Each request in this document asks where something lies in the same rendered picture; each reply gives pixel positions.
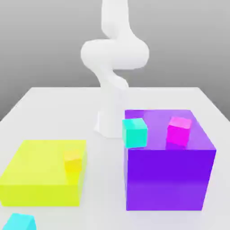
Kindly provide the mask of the small turquoise cube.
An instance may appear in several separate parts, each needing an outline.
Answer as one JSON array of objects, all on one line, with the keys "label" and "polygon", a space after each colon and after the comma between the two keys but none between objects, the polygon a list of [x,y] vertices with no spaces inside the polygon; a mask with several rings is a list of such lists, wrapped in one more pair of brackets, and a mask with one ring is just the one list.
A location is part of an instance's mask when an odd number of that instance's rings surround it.
[{"label": "small turquoise cube", "polygon": [[126,148],[145,147],[148,127],[143,118],[122,120],[122,139]]}]

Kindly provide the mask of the small cyan cube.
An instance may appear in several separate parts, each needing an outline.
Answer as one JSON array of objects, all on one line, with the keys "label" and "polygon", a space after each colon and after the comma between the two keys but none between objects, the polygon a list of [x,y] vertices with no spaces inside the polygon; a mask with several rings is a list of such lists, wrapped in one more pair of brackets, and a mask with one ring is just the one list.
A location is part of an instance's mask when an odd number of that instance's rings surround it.
[{"label": "small cyan cube", "polygon": [[37,230],[33,215],[13,213],[2,230]]}]

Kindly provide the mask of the large yellow-green box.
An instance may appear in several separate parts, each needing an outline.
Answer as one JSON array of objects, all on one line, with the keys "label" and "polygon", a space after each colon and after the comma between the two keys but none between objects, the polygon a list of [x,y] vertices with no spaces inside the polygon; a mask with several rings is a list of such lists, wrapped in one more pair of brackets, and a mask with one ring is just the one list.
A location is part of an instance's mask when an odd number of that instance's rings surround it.
[{"label": "large yellow-green box", "polygon": [[[67,172],[63,154],[82,155],[80,172]],[[87,163],[85,140],[25,140],[0,177],[3,206],[79,206]]]}]

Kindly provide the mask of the small magenta cube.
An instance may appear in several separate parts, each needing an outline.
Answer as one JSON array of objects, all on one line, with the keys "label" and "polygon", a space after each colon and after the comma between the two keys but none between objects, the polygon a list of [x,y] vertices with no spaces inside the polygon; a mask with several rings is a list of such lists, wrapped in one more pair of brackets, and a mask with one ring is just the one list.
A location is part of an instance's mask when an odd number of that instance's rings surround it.
[{"label": "small magenta cube", "polygon": [[173,116],[168,123],[166,141],[185,147],[189,141],[191,125],[191,119]]}]

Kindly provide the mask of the large purple box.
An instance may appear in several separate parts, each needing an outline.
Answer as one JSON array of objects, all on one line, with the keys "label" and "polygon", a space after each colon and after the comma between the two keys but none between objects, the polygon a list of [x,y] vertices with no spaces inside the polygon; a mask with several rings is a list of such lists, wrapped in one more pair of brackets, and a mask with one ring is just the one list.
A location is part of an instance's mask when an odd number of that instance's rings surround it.
[{"label": "large purple box", "polygon": [[[192,121],[186,146],[166,140],[173,116]],[[216,148],[190,110],[126,110],[125,118],[142,118],[147,145],[124,150],[128,211],[200,211]]]}]

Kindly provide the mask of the small yellow cube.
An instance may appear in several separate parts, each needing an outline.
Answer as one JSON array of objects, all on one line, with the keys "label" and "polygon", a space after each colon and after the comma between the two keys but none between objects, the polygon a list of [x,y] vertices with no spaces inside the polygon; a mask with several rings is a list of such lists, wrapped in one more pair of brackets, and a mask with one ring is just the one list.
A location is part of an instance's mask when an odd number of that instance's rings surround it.
[{"label": "small yellow cube", "polygon": [[77,150],[68,150],[63,154],[64,166],[67,172],[80,172],[82,169],[82,155]]}]

